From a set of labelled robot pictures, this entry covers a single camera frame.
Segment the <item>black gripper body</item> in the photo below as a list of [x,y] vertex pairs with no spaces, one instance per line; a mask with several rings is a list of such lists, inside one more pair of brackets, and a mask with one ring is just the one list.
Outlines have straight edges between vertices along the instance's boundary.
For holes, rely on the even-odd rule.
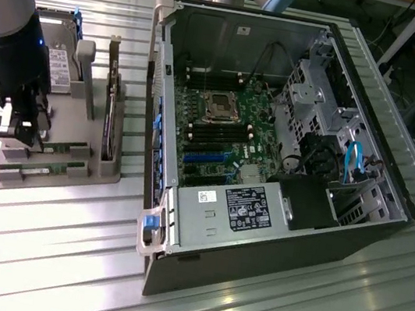
[[0,37],[0,105],[6,100],[16,110],[39,112],[50,90],[48,47],[37,12],[27,24]]

